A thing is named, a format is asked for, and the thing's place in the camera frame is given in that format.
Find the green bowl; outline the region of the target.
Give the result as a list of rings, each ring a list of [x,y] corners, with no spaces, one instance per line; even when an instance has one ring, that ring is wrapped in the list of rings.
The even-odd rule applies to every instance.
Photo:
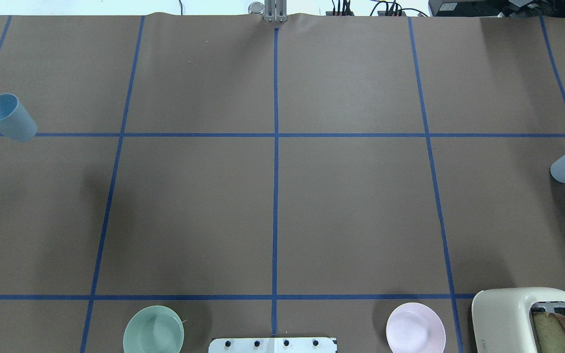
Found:
[[[125,353],[179,353],[184,343],[184,324],[170,308],[153,305],[137,312],[123,334]]]

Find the brown paper table cover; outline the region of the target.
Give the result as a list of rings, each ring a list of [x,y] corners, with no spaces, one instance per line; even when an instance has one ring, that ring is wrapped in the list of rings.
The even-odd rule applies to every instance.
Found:
[[[565,19],[0,16],[0,353],[330,336],[387,353],[426,304],[565,291]]]

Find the pink bowl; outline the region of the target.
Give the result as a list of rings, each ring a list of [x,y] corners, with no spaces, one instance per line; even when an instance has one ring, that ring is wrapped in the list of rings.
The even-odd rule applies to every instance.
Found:
[[[392,311],[385,325],[393,353],[443,353],[446,331],[439,315],[421,303],[404,303]]]

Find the cream toaster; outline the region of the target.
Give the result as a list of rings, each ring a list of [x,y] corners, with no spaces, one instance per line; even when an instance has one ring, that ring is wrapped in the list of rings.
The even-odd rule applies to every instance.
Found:
[[[480,291],[471,303],[479,353],[539,353],[532,313],[565,316],[565,291],[547,287]]]

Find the bread slice in toaster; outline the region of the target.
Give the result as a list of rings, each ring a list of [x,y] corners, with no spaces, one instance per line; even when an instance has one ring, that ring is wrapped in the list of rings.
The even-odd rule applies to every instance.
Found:
[[[549,311],[532,313],[540,353],[565,353],[565,316]]]

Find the aluminium frame post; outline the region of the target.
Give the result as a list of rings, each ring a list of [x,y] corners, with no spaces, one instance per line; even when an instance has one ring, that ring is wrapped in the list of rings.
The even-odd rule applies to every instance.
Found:
[[[263,0],[263,18],[269,23],[285,23],[288,20],[287,0]]]

